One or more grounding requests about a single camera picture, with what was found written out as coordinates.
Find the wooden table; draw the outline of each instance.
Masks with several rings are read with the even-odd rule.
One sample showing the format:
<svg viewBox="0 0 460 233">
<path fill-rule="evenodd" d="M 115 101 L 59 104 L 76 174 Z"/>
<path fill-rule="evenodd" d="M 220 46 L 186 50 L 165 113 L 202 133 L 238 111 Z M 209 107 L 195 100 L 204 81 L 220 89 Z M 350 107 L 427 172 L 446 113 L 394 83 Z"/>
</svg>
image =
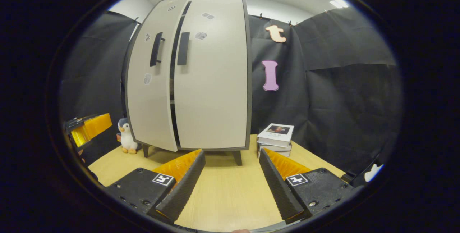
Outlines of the wooden table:
<svg viewBox="0 0 460 233">
<path fill-rule="evenodd" d="M 142 151 L 125 154 L 121 146 L 89 166 L 108 186 L 138 167 L 154 169 L 189 151 L 171 152 L 150 148 L 148 158 Z M 176 224 L 205 231 L 231 232 L 256 229 L 282 221 L 275 200 L 258 163 L 256 135 L 250 147 L 241 151 L 243 166 L 238 166 L 230 152 L 206 152 L 206 166 Z M 338 177 L 337 169 L 310 151 L 292 142 L 294 161 L 309 169 L 326 168 Z"/>
</svg>

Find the cabinet leg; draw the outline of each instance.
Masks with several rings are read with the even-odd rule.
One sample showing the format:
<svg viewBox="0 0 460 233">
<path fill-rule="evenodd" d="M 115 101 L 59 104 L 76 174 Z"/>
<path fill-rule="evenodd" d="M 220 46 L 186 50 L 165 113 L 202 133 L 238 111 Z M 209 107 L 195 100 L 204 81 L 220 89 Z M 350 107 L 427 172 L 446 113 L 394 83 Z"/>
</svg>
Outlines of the cabinet leg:
<svg viewBox="0 0 460 233">
<path fill-rule="evenodd" d="M 241 160 L 241 151 L 232 151 L 233 157 L 235 158 L 236 164 L 238 166 L 243 165 L 243 161 Z"/>
<path fill-rule="evenodd" d="M 143 145 L 142 148 L 144 150 L 144 157 L 148 157 L 148 145 Z"/>
</svg>

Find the stack of books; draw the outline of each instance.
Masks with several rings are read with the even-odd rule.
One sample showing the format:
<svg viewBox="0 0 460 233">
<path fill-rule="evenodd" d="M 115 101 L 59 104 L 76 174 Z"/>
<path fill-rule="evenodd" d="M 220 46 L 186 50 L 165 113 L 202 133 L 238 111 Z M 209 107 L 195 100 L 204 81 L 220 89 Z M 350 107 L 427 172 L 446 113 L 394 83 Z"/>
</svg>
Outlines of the stack of books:
<svg viewBox="0 0 460 233">
<path fill-rule="evenodd" d="M 257 156 L 260 157 L 262 148 L 275 151 L 289 157 L 292 144 L 291 137 L 294 131 L 293 125 L 271 123 L 259 135 L 257 135 Z"/>
</svg>

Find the cabinet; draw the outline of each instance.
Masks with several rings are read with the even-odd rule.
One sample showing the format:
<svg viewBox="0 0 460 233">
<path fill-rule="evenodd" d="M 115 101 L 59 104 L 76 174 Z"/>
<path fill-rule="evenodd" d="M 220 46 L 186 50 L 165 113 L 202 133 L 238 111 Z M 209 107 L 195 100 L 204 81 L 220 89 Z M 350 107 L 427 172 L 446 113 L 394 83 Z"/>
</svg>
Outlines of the cabinet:
<svg viewBox="0 0 460 233">
<path fill-rule="evenodd" d="M 135 141 L 170 151 L 248 149 L 251 61 L 245 0 L 163 0 L 129 52 Z"/>
</svg>

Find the black fabric backdrop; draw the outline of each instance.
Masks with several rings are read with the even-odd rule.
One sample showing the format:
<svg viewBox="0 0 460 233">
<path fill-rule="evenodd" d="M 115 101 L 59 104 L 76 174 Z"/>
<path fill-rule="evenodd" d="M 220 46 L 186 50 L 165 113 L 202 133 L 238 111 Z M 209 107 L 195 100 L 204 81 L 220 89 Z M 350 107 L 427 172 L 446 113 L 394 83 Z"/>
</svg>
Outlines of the black fabric backdrop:
<svg viewBox="0 0 460 233">
<path fill-rule="evenodd" d="M 253 59 L 251 133 L 270 123 L 294 125 L 292 140 L 334 166 L 361 173 L 401 119 L 401 81 L 379 32 L 352 8 L 331 10 L 296 26 L 250 16 Z M 265 28 L 278 25 L 275 43 Z M 277 91 L 264 91 L 263 60 L 278 63 Z"/>
<path fill-rule="evenodd" d="M 87 28 L 67 60 L 60 97 L 63 119 L 110 113 L 112 120 L 112 126 L 83 152 L 87 165 L 119 146 L 117 123 L 123 117 L 120 76 L 135 26 L 131 18 L 107 12 Z"/>
</svg>

